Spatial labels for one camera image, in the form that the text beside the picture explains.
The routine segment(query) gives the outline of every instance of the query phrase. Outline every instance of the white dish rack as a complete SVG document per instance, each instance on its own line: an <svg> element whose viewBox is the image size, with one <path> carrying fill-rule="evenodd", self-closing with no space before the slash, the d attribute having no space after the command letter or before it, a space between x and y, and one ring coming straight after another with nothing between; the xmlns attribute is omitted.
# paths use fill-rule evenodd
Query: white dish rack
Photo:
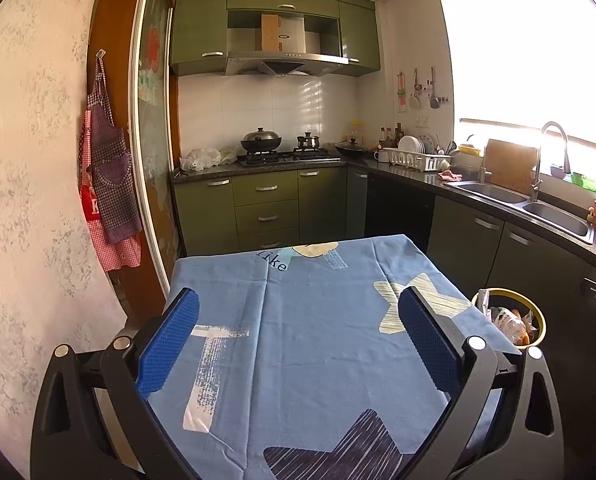
<svg viewBox="0 0 596 480"><path fill-rule="evenodd" d="M398 148L383 148L389 154L389 162L418 171L440 171L440 161L451 162L449 155L425 155L424 153L405 152Z"/></svg>

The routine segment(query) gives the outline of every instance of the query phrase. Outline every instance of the sink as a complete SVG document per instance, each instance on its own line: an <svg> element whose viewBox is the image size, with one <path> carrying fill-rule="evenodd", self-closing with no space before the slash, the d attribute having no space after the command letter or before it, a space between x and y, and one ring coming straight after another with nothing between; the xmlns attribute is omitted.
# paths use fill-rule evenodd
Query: sink
<svg viewBox="0 0 596 480"><path fill-rule="evenodd" d="M529 200L528 196L505 189L504 187L494 186L493 184L481 184L479 182L447 182L447 186L459 187L465 191L471 191L479 195L504 202L505 204L520 204Z"/></svg>
<svg viewBox="0 0 596 480"><path fill-rule="evenodd" d="M522 209L576 236L587 236L588 225L585 221L554 206L544 202L529 202Z"/></svg>

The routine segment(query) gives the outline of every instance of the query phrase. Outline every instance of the wooden cutting board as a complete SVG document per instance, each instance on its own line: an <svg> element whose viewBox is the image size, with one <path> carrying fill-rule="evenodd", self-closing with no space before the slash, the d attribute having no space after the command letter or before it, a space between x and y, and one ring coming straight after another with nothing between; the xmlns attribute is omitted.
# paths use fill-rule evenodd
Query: wooden cutting board
<svg viewBox="0 0 596 480"><path fill-rule="evenodd" d="M489 182L529 195L537 148L490 139L485 148L485 164L491 171Z"/></svg>

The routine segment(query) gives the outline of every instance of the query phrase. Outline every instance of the pot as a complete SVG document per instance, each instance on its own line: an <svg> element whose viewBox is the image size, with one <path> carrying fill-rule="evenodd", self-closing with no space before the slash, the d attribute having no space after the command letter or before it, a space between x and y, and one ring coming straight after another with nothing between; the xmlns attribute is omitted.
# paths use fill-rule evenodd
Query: pot
<svg viewBox="0 0 596 480"><path fill-rule="evenodd" d="M298 147L301 150L305 150L305 149L317 150L320 146L320 141L318 139L319 139L319 137L317 135L312 136L311 132L305 132L304 136L298 137Z"/></svg>
<svg viewBox="0 0 596 480"><path fill-rule="evenodd" d="M364 148L360 144L357 144L353 137L349 142L337 143L335 148L344 156L359 157L364 153Z"/></svg>
<svg viewBox="0 0 596 480"><path fill-rule="evenodd" d="M276 132L258 128L257 132L246 134L240 144L248 152L273 152L281 142L283 142L283 138Z"/></svg>

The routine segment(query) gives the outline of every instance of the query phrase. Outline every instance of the white tile backsplash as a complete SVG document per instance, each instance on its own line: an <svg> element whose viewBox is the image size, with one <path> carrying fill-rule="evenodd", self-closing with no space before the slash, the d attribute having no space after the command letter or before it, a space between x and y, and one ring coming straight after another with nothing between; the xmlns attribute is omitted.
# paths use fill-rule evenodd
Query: white tile backsplash
<svg viewBox="0 0 596 480"><path fill-rule="evenodd" d="M297 146L311 131L320 142L338 142L359 119L357 79L343 75L222 76L178 78L181 153L236 145L259 126L283 138L280 150Z"/></svg>

